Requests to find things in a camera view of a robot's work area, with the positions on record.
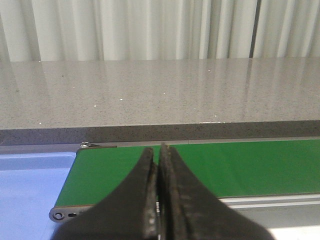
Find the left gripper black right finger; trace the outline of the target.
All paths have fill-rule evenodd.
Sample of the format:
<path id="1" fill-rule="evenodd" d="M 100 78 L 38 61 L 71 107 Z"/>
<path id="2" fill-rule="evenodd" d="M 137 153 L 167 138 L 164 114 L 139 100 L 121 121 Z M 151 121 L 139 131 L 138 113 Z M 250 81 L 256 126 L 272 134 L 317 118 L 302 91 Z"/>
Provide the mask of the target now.
<path id="1" fill-rule="evenodd" d="M 165 144 L 159 151 L 158 196 L 163 240 L 273 239 L 263 226 L 221 202 L 177 149 Z"/>

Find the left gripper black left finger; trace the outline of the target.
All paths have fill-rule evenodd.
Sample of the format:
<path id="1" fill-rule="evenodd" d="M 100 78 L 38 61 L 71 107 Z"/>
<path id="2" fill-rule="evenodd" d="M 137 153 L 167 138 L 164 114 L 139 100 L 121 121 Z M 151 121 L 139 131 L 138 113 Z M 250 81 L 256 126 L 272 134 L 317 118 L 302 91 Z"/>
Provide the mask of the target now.
<path id="1" fill-rule="evenodd" d="M 158 239 L 158 167 L 154 151 L 143 149 L 126 178 L 84 213 L 63 223 L 53 240 L 156 240 Z"/>

